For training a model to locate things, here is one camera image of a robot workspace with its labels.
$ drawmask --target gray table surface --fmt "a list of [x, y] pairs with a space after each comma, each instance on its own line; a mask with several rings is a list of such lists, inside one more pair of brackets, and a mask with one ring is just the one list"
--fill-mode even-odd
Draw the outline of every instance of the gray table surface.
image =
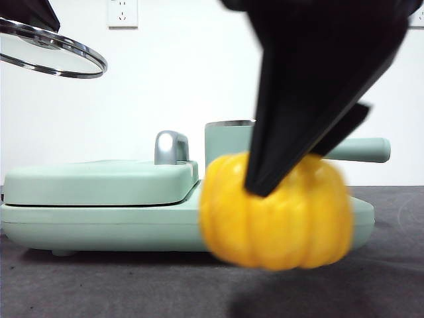
[[424, 187], [352, 190], [376, 207], [372, 238], [315, 270], [247, 270], [208, 253], [56, 258], [2, 235], [2, 317], [424, 317]]

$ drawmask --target wall socket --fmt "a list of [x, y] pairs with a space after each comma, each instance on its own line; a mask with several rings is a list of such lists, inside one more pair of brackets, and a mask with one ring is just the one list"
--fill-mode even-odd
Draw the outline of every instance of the wall socket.
[[424, 28], [424, 5], [411, 16], [411, 28]]
[[138, 0], [107, 0], [109, 28], [137, 28]]

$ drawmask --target toy pumpkin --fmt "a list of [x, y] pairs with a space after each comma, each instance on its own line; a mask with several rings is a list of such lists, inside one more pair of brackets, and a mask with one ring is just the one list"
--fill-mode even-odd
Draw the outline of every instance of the toy pumpkin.
[[268, 196], [244, 187], [248, 153], [222, 156], [206, 173], [201, 232], [221, 260], [251, 268], [315, 268], [349, 250], [353, 214], [340, 174], [309, 154]]

